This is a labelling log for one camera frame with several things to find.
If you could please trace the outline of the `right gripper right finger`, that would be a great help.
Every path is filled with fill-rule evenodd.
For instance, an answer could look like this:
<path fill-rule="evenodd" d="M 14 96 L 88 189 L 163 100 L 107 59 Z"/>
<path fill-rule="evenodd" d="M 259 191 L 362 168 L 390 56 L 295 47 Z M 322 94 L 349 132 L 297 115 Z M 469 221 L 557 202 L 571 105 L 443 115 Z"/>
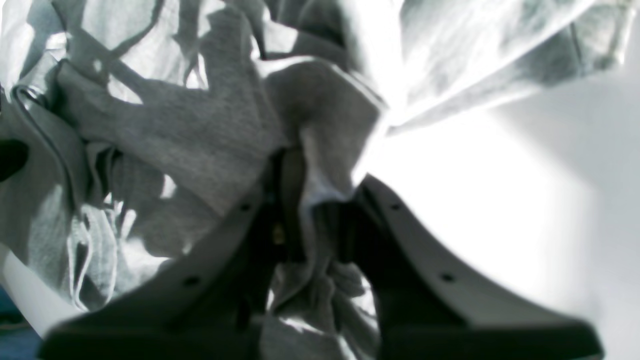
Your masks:
<path fill-rule="evenodd" d="M 321 207 L 338 258 L 371 285 L 378 360 L 601 360 L 587 321 L 498 285 L 448 250 L 369 175 L 350 200 Z"/>

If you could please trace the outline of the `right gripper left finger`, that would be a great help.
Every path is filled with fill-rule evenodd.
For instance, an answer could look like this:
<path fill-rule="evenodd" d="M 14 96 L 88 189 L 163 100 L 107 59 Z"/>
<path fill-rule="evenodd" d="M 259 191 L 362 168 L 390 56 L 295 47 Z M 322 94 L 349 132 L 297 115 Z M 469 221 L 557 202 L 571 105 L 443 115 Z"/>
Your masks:
<path fill-rule="evenodd" d="M 188 255 L 103 309 L 50 331 L 42 360 L 255 360 L 275 267 L 306 259 L 302 150 L 262 177 Z"/>

